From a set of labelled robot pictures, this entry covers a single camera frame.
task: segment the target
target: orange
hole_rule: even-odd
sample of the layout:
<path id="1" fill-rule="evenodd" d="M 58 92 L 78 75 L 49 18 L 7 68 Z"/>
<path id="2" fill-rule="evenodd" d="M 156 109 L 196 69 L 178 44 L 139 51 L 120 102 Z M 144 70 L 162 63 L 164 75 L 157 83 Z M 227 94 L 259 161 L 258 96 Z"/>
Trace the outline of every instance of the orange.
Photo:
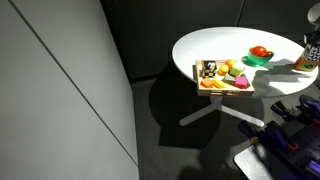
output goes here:
<path id="1" fill-rule="evenodd" d="M 227 65 L 227 66 L 229 67 L 229 69 L 231 69 L 232 66 L 233 66 L 235 63 L 237 63 L 236 60 L 229 59 L 229 60 L 226 61 L 225 65 Z"/>

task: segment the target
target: table base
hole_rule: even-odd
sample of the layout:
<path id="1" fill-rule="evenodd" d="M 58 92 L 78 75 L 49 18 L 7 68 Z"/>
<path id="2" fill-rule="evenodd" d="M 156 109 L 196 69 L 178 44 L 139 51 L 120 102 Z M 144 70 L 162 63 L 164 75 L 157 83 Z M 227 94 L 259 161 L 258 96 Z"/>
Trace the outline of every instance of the table base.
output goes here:
<path id="1" fill-rule="evenodd" d="M 186 125 L 192 123 L 193 121 L 196 121 L 200 117 L 202 117 L 202 116 L 204 116 L 214 110 L 219 110 L 224 113 L 230 114 L 232 116 L 238 117 L 240 119 L 246 120 L 247 122 L 255 124 L 257 126 L 260 126 L 260 127 L 264 126 L 264 122 L 261 121 L 260 119 L 254 118 L 254 117 L 249 116 L 247 114 L 241 113 L 239 111 L 236 111 L 234 109 L 231 109 L 231 108 L 228 108 L 226 106 L 221 105 L 222 98 L 223 98 L 223 96 L 210 96 L 210 101 L 211 101 L 210 105 L 208 105 L 208 106 L 200 109 L 199 111 L 194 112 L 194 113 L 190 114 L 189 116 L 181 119 L 180 125 L 186 126 Z"/>

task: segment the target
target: table top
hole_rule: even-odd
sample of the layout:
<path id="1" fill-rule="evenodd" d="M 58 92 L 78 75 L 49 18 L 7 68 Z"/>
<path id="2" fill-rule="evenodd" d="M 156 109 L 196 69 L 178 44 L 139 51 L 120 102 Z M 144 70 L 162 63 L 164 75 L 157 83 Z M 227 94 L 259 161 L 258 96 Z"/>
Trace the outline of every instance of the table top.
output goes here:
<path id="1" fill-rule="evenodd" d="M 198 30 L 183 36 L 173 47 L 175 65 L 190 80 L 197 59 L 241 59 L 254 46 L 264 46 L 275 54 L 263 67 L 246 66 L 245 74 L 252 81 L 255 97 L 275 97 L 301 91 L 314 82 L 318 68 L 312 72 L 294 70 L 294 63 L 304 48 L 279 35 L 241 27 L 216 27 Z"/>

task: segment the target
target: yellow fruit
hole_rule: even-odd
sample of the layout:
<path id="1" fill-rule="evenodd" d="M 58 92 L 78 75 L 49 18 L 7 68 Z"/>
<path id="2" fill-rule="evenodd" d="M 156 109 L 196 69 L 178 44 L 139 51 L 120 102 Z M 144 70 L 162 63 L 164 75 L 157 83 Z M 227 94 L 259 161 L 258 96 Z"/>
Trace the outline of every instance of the yellow fruit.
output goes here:
<path id="1" fill-rule="evenodd" d="M 239 89 L 235 86 L 231 86 L 230 84 L 227 84 L 217 78 L 213 78 L 212 82 L 214 83 L 214 86 L 217 88 L 228 88 L 228 89 Z"/>
<path id="2" fill-rule="evenodd" d="M 218 71 L 218 74 L 220 76 L 224 76 L 226 75 L 227 73 L 229 72 L 229 67 L 227 65 L 221 65 L 220 68 L 219 68 L 219 71 Z"/>

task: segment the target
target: white wall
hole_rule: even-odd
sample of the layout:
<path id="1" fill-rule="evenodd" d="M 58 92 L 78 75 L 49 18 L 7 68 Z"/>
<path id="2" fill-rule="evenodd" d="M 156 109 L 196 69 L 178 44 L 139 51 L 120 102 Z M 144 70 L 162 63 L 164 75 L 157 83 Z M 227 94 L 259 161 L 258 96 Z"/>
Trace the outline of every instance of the white wall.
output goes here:
<path id="1" fill-rule="evenodd" d="M 0 1 L 0 27 L 0 179 L 138 180 L 135 162 L 5 0 Z M 68 41 L 72 40 L 64 37 L 60 46 L 68 49 Z M 107 43 L 101 44 L 106 52 Z M 92 61 L 98 61 L 97 54 Z M 121 69 L 116 58 L 110 61 L 114 64 L 109 66 Z M 119 79 L 119 86 L 132 101 L 125 75 Z M 105 109 L 117 108 L 115 100 L 106 104 Z M 124 109 L 131 113 L 126 116 L 132 117 L 110 118 L 132 121 L 132 107 Z"/>
<path id="2" fill-rule="evenodd" d="M 131 87 L 99 0 L 13 0 L 138 163 Z"/>

